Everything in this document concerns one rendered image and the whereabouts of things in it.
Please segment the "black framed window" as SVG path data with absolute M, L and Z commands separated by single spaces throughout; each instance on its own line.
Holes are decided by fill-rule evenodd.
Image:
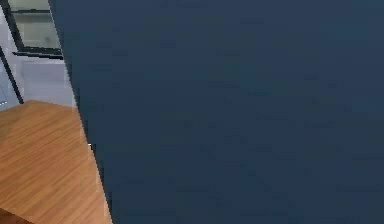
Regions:
M 0 111 L 23 104 L 17 83 L 2 47 L 0 46 Z
M 49 0 L 0 0 L 17 56 L 62 60 Z

